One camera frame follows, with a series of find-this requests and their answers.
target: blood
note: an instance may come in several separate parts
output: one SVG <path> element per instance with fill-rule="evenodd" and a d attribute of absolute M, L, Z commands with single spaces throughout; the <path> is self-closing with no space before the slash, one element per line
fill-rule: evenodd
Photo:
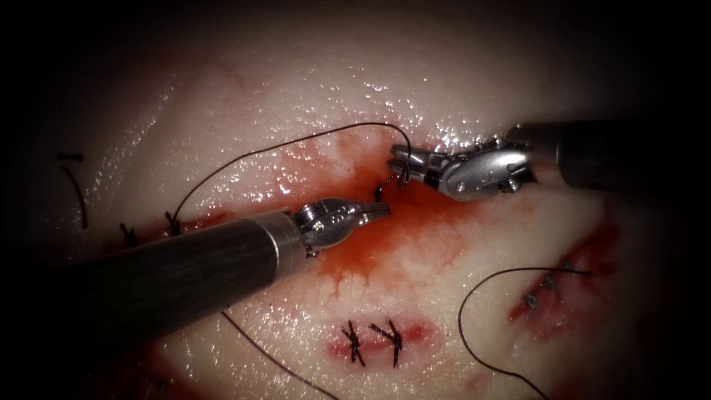
<path fill-rule="evenodd" d="M 359 129 L 354 131 L 333 141 L 340 158 L 314 156 L 320 150 L 309 142 L 290 147 L 281 154 L 274 171 L 301 171 L 301 175 L 307 178 L 300 190 L 280 193 L 268 201 L 247 204 L 239 209 L 223 204 L 221 211 L 212 211 L 210 216 L 181 221 L 181 231 L 189 233 L 276 208 L 288 207 L 297 211 L 305 204 L 324 197 L 375 201 L 374 190 L 391 177 L 386 168 L 386 161 L 391 158 L 388 149 L 401 141 L 396 141 L 397 135 L 384 127 L 369 128 L 368 132 L 376 133 L 369 136 L 362 135 Z M 426 143 L 413 143 L 413 146 L 425 147 Z M 535 212 L 535 204 L 525 197 L 513 196 L 510 199 L 513 200 L 508 204 L 507 218 L 525 218 Z M 366 287 L 377 280 L 381 287 L 399 289 L 400 293 L 413 293 L 427 286 L 433 277 L 451 268 L 465 251 L 476 250 L 476 240 L 462 229 L 464 218 L 469 226 L 477 224 L 482 231 L 486 231 L 487 227 L 499 223 L 497 218 L 491 216 L 491 211 L 501 206 L 500 199 L 496 198 L 473 203 L 453 201 L 414 181 L 403 190 L 398 189 L 393 181 L 384 188 L 383 201 L 390 205 L 390 217 L 356 229 L 348 240 L 317 256 L 316 274 L 320 279 L 333 282 L 336 288 L 333 297 L 339 296 L 344 281 L 354 277 L 363 278 Z M 136 232 L 139 242 L 146 243 L 167 238 L 170 226 L 168 220 L 156 219 Z M 619 236 L 619 229 L 611 222 L 610 214 L 606 213 L 597 228 L 565 252 L 557 264 L 543 266 L 563 267 L 568 263 L 576 270 L 589 272 L 590 276 L 552 274 L 560 299 L 549 289 L 538 290 L 538 306 L 533 314 L 521 301 L 508 311 L 508 322 L 519 324 L 527 333 L 542 341 L 571 330 L 599 326 L 605 317 L 610 282 L 618 269 L 610 259 Z M 410 279 L 406 270 L 408 262 L 428 266 L 430 274 L 427 281 Z M 546 273 L 536 276 L 521 295 L 540 287 L 545 277 Z M 387 320 L 386 323 L 374 320 L 383 316 L 371 315 L 354 321 L 360 351 L 368 367 L 392 367 L 393 343 L 367 327 L 370 323 L 376 323 L 389 331 Z M 341 326 L 345 326 L 350 317 L 334 320 L 332 336 L 325 341 L 326 354 L 346 363 L 350 360 L 351 348 L 350 341 L 341 332 Z M 443 345 L 441 331 L 429 319 L 409 316 L 394 318 L 393 321 L 402 336 L 402 364 L 411 362 L 415 355 L 419 359 L 427 359 Z M 348 367 L 361 368 L 359 364 Z"/>
<path fill-rule="evenodd" d="M 613 251 L 620 237 L 621 230 L 606 209 L 598 226 L 571 246 L 556 264 L 541 266 L 571 267 L 589 275 L 564 271 L 537 274 L 520 296 L 534 293 L 536 308 L 521 300 L 508 312 L 509 322 L 521 324 L 537 341 L 543 342 L 571 331 L 595 335 L 610 314 L 607 308 L 611 307 L 612 282 L 618 270 Z M 546 277 L 553 279 L 558 295 L 551 287 L 541 286 Z"/>

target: surgical suture thread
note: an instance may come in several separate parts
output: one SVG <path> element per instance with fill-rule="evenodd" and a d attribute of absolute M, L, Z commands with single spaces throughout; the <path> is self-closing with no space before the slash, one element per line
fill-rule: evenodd
<path fill-rule="evenodd" d="M 358 359 L 361 365 L 365 367 L 365 362 L 363 362 L 363 357 L 361 357 L 361 345 L 358 341 L 358 335 L 356 335 L 356 332 L 353 330 L 353 323 L 350 320 L 348 320 L 348 327 L 350 328 L 350 332 L 344 327 L 341 327 L 341 331 L 348 340 L 350 340 L 350 362 L 356 362 L 356 359 Z"/>

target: wound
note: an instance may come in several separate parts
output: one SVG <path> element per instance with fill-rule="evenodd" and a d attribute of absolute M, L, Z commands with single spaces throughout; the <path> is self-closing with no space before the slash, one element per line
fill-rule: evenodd
<path fill-rule="evenodd" d="M 561 260 L 535 275 L 508 312 L 509 321 L 535 337 L 549 341 L 575 331 L 595 335 L 605 325 L 618 270 L 614 250 L 621 229 L 609 210 L 597 228 L 575 243 Z"/>
<path fill-rule="evenodd" d="M 358 314 L 348 321 L 372 321 L 353 324 L 353 332 L 358 334 L 358 355 L 370 371 L 411 367 L 418 370 L 428 365 L 444 348 L 441 330 L 429 319 L 409 312 L 396 313 L 389 318 Z M 350 367 L 354 362 L 351 332 L 341 324 L 330 324 L 331 330 L 327 330 L 329 337 L 324 343 L 324 357 L 334 365 L 343 365 L 345 373 L 358 373 L 360 368 Z"/>
<path fill-rule="evenodd" d="M 360 342 L 358 341 L 358 335 L 353 330 L 353 323 L 348 320 L 348 327 L 350 331 L 346 328 L 341 327 L 341 331 L 350 341 L 350 362 L 356 362 L 356 359 L 361 362 L 361 365 L 365 367 L 365 362 L 363 362 L 363 357 L 361 357 Z"/>
<path fill-rule="evenodd" d="M 394 347 L 394 354 L 393 354 L 393 368 L 398 367 L 398 358 L 400 356 L 400 351 L 402 350 L 402 336 L 400 336 L 400 333 L 398 332 L 397 329 L 395 329 L 395 325 L 393 324 L 393 321 L 388 319 L 387 323 L 390 325 L 390 329 L 392 330 L 392 333 L 385 332 L 382 328 L 375 324 L 370 324 L 368 327 L 377 333 L 380 333 L 382 336 L 385 336 L 388 338 L 392 343 Z"/>

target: black suture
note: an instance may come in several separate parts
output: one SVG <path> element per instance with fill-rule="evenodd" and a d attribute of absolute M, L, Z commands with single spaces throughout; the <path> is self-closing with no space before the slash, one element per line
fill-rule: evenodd
<path fill-rule="evenodd" d="M 233 160 L 227 162 L 225 165 L 221 166 L 220 168 L 214 170 L 214 171 L 211 172 L 209 175 L 207 175 L 206 177 L 204 177 L 200 182 L 198 182 L 198 184 L 196 184 L 192 189 L 190 189 L 190 192 L 187 193 L 187 195 L 183 198 L 183 200 L 182 200 L 182 201 L 180 202 L 180 204 L 178 205 L 178 208 L 176 208 L 176 211 L 173 213 L 173 218 L 174 218 L 174 219 L 177 219 L 177 218 L 178 218 L 178 213 L 180 212 L 181 208 L 185 205 L 185 202 L 193 195 L 193 193 L 194 193 L 200 186 L 202 186 L 205 182 L 207 182 L 208 179 L 210 179 L 210 178 L 212 178 L 213 176 L 217 175 L 218 173 L 220 173 L 220 171 L 222 171 L 222 170 L 224 170 L 225 168 L 229 167 L 230 165 L 236 163 L 237 161 L 240 161 L 240 160 L 245 159 L 245 158 L 250 157 L 250 156 L 254 156 L 254 155 L 259 154 L 259 153 L 266 153 L 267 151 L 276 150 L 276 149 L 278 149 L 278 148 L 280 148 L 280 147 L 283 147 L 283 146 L 288 146 L 288 145 L 290 145 L 290 144 L 299 143 L 300 141 L 306 141 L 306 140 L 309 140 L 309 139 L 316 139 L 316 138 L 318 138 L 319 136 L 329 135 L 329 134 L 331 134 L 331 133 L 340 132 L 340 131 L 342 131 L 342 130 L 349 130 L 349 129 L 353 129 L 353 128 L 356 128 L 356 127 L 366 127 L 366 126 L 387 127 L 387 128 L 391 128 L 391 129 L 397 130 L 397 131 L 402 135 L 402 137 L 405 139 L 405 142 L 407 143 L 407 159 L 410 159 L 410 154 L 411 154 L 411 152 L 412 152 L 412 147 L 410 146 L 410 138 L 408 138 L 408 137 L 407 137 L 407 134 L 406 134 L 400 127 L 398 127 L 397 125 L 389 124 L 389 123 L 387 123 L 387 122 L 359 122 L 359 123 L 357 123 L 357 124 L 345 125 L 345 126 L 343 126 L 343 127 L 338 127 L 338 128 L 336 128 L 336 129 L 326 130 L 326 131 L 324 131 L 324 132 L 316 133 L 316 134 L 314 134 L 314 135 L 309 135 L 309 136 L 306 136 L 306 137 L 303 137 L 303 138 L 295 139 L 295 140 L 292 140 L 292 141 L 287 141 L 287 142 L 285 142 L 285 143 L 275 144 L 275 145 L 273 145 L 273 146 L 270 146 L 270 147 L 267 147 L 267 148 L 264 148 L 264 149 L 261 149 L 261 150 L 250 151 L 249 153 L 242 154 L 241 156 L 239 156 L 239 157 L 237 157 L 237 158 L 235 158 L 235 159 L 233 159 Z M 407 183 L 409 182 L 409 180 L 410 180 L 410 171 L 409 171 L 408 166 L 406 165 L 405 169 L 402 171 L 402 174 L 400 174 L 400 178 L 398 178 L 398 186 L 399 186 L 400 188 L 403 188 L 405 185 L 407 185 Z"/>
<path fill-rule="evenodd" d="M 74 175 L 72 175 L 71 171 L 69 171 L 69 168 L 67 168 L 66 165 L 61 164 L 60 167 L 64 171 L 64 173 L 67 174 L 69 177 L 69 180 L 72 182 L 72 185 L 74 186 L 74 191 L 76 192 L 76 196 L 79 197 L 79 207 L 81 208 L 81 228 L 82 229 L 87 229 L 89 227 L 89 221 L 87 220 L 87 206 L 84 204 L 84 197 L 81 195 L 81 189 L 79 189 L 79 184 L 76 183 L 76 179 L 74 179 Z"/>
<path fill-rule="evenodd" d="M 400 336 L 398 330 L 395 329 L 395 325 L 393 324 L 392 320 L 388 319 L 387 323 L 390 325 L 390 329 L 393 330 L 393 333 L 385 332 L 385 330 L 383 330 L 376 324 L 370 324 L 368 327 L 376 331 L 377 333 L 380 333 L 381 335 L 385 336 L 393 343 L 393 346 L 395 347 L 395 355 L 393 356 L 393 368 L 397 368 L 398 358 L 400 357 L 400 350 L 402 350 L 402 336 Z"/>
<path fill-rule="evenodd" d="M 279 361 L 276 361 L 274 357 L 270 356 L 269 353 L 263 348 L 261 348 L 255 341 L 250 338 L 246 332 L 242 330 L 242 328 L 237 325 L 236 322 L 234 322 L 227 313 L 224 311 L 220 312 L 227 320 L 228 322 L 235 328 L 237 331 L 242 334 L 242 336 L 252 345 L 254 346 L 255 349 L 259 350 L 260 353 L 262 353 L 265 357 L 269 359 L 269 361 L 273 362 L 277 367 L 281 368 L 285 373 L 288 373 L 289 375 L 293 376 L 294 378 L 298 379 L 301 383 L 311 387 L 314 390 L 317 390 L 318 392 L 323 393 L 325 396 L 332 398 L 333 400 L 338 400 L 338 397 L 334 396 L 332 393 L 328 392 L 325 389 L 320 388 L 317 384 L 309 381 L 308 379 L 300 377 L 297 373 L 293 372 L 289 368 L 286 368 L 284 365 L 282 365 Z"/>
<path fill-rule="evenodd" d="M 131 228 L 131 230 L 128 230 L 126 228 L 126 224 L 124 224 L 123 222 L 121 224 L 118 224 L 118 228 L 121 230 L 121 232 L 124 233 L 124 243 L 126 248 L 138 246 L 138 239 L 136 239 L 136 232 L 134 232 L 133 228 Z"/>
<path fill-rule="evenodd" d="M 84 162 L 84 154 L 69 154 L 69 153 L 57 153 L 58 160 L 74 160 L 76 162 Z"/>
<path fill-rule="evenodd" d="M 520 272 L 520 271 L 561 271 L 561 272 L 564 272 L 564 273 L 574 273 L 574 274 L 584 275 L 584 276 L 588 276 L 588 275 L 590 274 L 590 273 L 587 273 L 587 272 L 582 272 L 582 271 L 576 271 L 576 270 L 567 269 L 567 268 L 565 268 L 565 267 L 563 267 L 563 268 L 543 268 L 543 267 L 512 268 L 512 269 L 509 269 L 509 270 L 502 270 L 502 271 L 498 271 L 498 272 L 496 272 L 496 273 L 493 273 L 493 274 L 487 276 L 486 278 L 484 278 L 481 282 L 477 283 L 477 285 L 474 286 L 474 288 L 473 288 L 472 290 L 470 290 L 469 293 L 467 293 L 467 295 L 464 297 L 464 300 L 462 300 L 461 305 L 459 306 L 459 312 L 457 313 L 457 326 L 458 326 L 458 328 L 459 328 L 459 337 L 461 338 L 461 342 L 462 342 L 462 343 L 464 344 L 464 346 L 467 348 L 467 351 L 469 352 L 469 354 L 470 354 L 479 364 L 484 365 L 486 368 L 489 368 L 489 369 L 492 370 L 492 371 L 495 371 L 495 372 L 498 372 L 498 373 L 503 373 L 504 375 L 512 376 L 512 377 L 514 377 L 514 378 L 517 378 L 517 379 L 522 380 L 522 381 L 523 381 L 524 383 L 526 383 L 531 389 L 534 389 L 544 400 L 548 400 L 548 397 L 547 397 L 540 389 L 538 389 L 538 388 L 533 384 L 533 382 L 529 381 L 529 380 L 528 380 L 526 377 L 524 377 L 523 375 L 518 374 L 518 373 L 511 372 L 511 371 L 502 370 L 501 368 L 494 367 L 493 365 L 488 364 L 488 363 L 484 362 L 482 359 L 480 359 L 479 357 L 477 357 L 477 355 L 474 354 L 474 351 L 471 349 L 471 347 L 469 347 L 469 343 L 467 342 L 466 338 L 464 337 L 464 330 L 463 330 L 462 327 L 461 327 L 461 313 L 462 313 L 462 311 L 464 310 L 464 305 L 467 303 L 467 300 L 469 300 L 469 297 L 471 297 L 471 295 L 474 294 L 474 292 L 475 292 L 481 285 L 483 285 L 486 281 L 488 281 L 489 279 L 491 279 L 491 278 L 493 278 L 493 277 L 495 277 L 495 276 L 499 276 L 499 275 L 504 274 L 504 273 L 513 273 L 513 272 Z"/>
<path fill-rule="evenodd" d="M 180 235 L 180 221 L 170 216 L 170 213 L 167 211 L 165 212 L 165 218 L 170 223 L 170 236 L 174 237 Z"/>
<path fill-rule="evenodd" d="M 361 365 L 365 367 L 365 362 L 363 361 L 363 357 L 361 357 L 361 343 L 358 340 L 358 335 L 356 335 L 356 332 L 353 330 L 353 323 L 350 320 L 348 320 L 348 327 L 350 328 L 350 332 L 344 327 L 341 327 L 341 331 L 348 340 L 350 340 L 350 362 L 356 362 L 356 359 L 358 359 Z"/>
<path fill-rule="evenodd" d="M 383 201 L 383 189 L 387 186 L 387 184 L 390 183 L 393 179 L 397 178 L 398 180 L 400 179 L 402 175 L 391 175 L 388 179 L 385 180 L 385 182 L 378 184 L 378 186 L 375 188 L 373 191 L 373 197 L 375 197 L 375 202 L 379 203 Z"/>

